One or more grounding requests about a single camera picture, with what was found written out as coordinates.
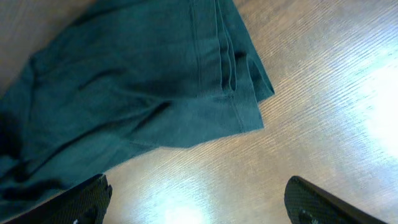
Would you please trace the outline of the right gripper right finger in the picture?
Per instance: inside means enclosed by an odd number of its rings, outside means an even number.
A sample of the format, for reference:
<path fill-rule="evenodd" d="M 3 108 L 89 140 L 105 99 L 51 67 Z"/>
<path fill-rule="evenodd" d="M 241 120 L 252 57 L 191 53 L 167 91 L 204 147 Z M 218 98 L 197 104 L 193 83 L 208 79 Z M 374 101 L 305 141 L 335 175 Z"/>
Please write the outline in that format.
<path fill-rule="evenodd" d="M 284 205 L 293 224 L 386 224 L 299 176 L 287 182 Z"/>

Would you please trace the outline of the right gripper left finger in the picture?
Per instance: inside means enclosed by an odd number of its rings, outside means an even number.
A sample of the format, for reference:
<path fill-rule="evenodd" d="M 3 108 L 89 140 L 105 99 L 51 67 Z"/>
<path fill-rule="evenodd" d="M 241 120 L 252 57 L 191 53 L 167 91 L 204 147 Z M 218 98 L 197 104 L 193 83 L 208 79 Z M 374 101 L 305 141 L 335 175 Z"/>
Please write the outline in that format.
<path fill-rule="evenodd" d="M 6 224 L 102 224 L 112 193 L 98 174 Z"/>

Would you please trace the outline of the dark green t-shirt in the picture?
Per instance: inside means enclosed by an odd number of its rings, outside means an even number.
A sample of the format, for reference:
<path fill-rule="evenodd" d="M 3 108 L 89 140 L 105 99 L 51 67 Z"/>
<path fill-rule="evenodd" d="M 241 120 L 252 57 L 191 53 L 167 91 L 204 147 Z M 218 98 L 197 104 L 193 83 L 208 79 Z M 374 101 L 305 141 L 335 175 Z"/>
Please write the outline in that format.
<path fill-rule="evenodd" d="M 261 129 L 273 94 L 234 2 L 97 1 L 1 98 L 1 220 L 155 148 Z"/>

